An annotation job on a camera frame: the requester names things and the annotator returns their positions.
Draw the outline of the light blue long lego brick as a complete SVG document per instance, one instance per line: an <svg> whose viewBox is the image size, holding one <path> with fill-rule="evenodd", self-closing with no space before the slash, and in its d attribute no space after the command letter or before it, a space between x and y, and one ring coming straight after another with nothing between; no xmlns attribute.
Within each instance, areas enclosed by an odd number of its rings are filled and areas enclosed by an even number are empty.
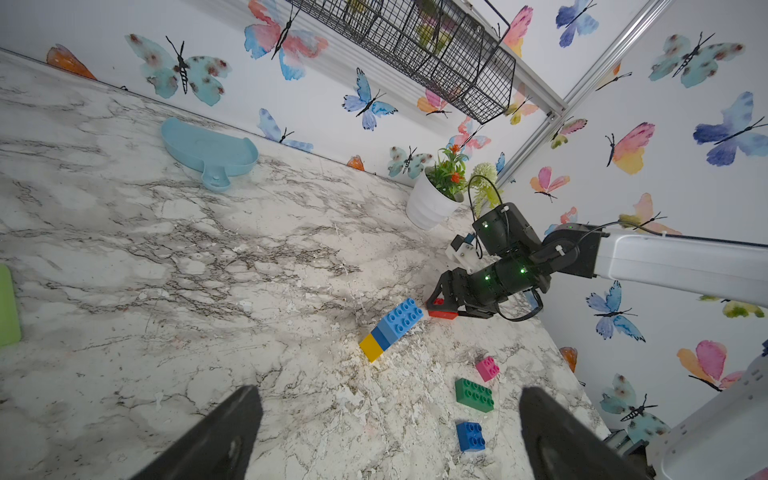
<svg viewBox="0 0 768 480"><path fill-rule="evenodd" d="M423 317L424 311L416 301L412 298L407 298L387 313L379 326L389 341L394 343L403 337Z"/></svg>

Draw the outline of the green lego brick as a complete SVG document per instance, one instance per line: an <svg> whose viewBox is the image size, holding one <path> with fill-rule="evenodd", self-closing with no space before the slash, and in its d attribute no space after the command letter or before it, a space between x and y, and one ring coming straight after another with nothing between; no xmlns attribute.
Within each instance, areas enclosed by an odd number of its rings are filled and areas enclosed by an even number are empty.
<svg viewBox="0 0 768 480"><path fill-rule="evenodd" d="M492 391L465 378L455 381L455 396L458 403L483 413L495 408Z"/></svg>

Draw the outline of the red lego brick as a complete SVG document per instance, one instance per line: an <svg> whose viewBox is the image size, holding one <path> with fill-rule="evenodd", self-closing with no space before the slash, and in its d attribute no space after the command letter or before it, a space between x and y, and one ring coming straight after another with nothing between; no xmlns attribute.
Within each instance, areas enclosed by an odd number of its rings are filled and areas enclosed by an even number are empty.
<svg viewBox="0 0 768 480"><path fill-rule="evenodd" d="M443 305L444 305L443 298L437 298L433 304L434 307L442 307ZM457 312L434 310L434 309L430 309L428 311L428 314L431 318L439 318L439 319L445 319L445 320L455 320L458 317Z"/></svg>

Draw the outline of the yellow small lego brick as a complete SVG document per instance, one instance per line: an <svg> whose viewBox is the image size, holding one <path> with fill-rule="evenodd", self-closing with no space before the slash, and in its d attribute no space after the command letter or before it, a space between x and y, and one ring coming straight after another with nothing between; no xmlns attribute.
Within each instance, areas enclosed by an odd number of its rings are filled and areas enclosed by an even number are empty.
<svg viewBox="0 0 768 480"><path fill-rule="evenodd" d="M368 334L359 344L363 354L370 363L377 360L383 353L383 349L372 334Z"/></svg>

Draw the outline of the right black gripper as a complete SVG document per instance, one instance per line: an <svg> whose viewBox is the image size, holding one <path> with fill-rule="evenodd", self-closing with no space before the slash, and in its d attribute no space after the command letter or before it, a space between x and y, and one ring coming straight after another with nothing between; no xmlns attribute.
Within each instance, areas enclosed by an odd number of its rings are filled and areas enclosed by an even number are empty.
<svg viewBox="0 0 768 480"><path fill-rule="evenodd" d="M504 203L477 219L472 227L487 253L499 259L474 273L463 268L444 272L426 301L431 312L489 319L501 315L500 304L520 292L533 296L532 310L516 319L526 321L541 312L541 295L549 289L549 275L532 256L542 242L512 203Z"/></svg>

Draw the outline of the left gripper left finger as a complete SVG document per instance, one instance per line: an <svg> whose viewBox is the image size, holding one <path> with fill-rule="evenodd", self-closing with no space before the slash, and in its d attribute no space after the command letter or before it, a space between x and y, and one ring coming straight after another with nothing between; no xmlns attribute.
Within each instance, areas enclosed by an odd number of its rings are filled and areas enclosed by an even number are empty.
<svg viewBox="0 0 768 480"><path fill-rule="evenodd" d="M133 479L243 479L262 418L258 388L244 385Z"/></svg>

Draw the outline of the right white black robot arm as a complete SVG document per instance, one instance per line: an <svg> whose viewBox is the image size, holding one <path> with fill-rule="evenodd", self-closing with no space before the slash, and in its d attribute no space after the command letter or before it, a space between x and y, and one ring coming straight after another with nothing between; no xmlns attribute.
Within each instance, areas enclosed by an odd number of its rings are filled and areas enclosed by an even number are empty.
<svg viewBox="0 0 768 480"><path fill-rule="evenodd" d="M555 273L611 281L592 296L597 330L631 331L620 285L637 282L756 306L767 303L764 245L672 235L626 220L589 226L567 223L539 238L517 207L506 203L474 222L494 262L476 272L444 272L426 306L430 311L488 319L509 297L539 299ZM767 475L767 357L758 355L732 376L726 350L703 343L681 353L689 375L716 390L704 406L674 427L638 398L624 376L604 391L600 406L623 423L624 443L600 439L543 389L522 391L519 413L533 474L538 479L763 479Z"/></svg>

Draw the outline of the pink small lego brick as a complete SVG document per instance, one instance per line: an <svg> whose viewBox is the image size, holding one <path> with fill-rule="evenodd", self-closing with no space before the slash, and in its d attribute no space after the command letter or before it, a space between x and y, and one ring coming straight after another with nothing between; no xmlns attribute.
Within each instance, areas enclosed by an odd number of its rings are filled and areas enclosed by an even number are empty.
<svg viewBox="0 0 768 480"><path fill-rule="evenodd" d="M491 356L480 360L475 367L484 382L490 382L500 373L500 367Z"/></svg>

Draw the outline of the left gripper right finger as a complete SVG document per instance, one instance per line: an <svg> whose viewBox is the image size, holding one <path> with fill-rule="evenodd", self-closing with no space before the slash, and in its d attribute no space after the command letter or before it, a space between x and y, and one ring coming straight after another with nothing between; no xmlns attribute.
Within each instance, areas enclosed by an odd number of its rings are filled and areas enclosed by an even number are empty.
<svg viewBox="0 0 768 480"><path fill-rule="evenodd" d="M536 479L647 477L539 387L522 390L519 414L525 449Z"/></svg>

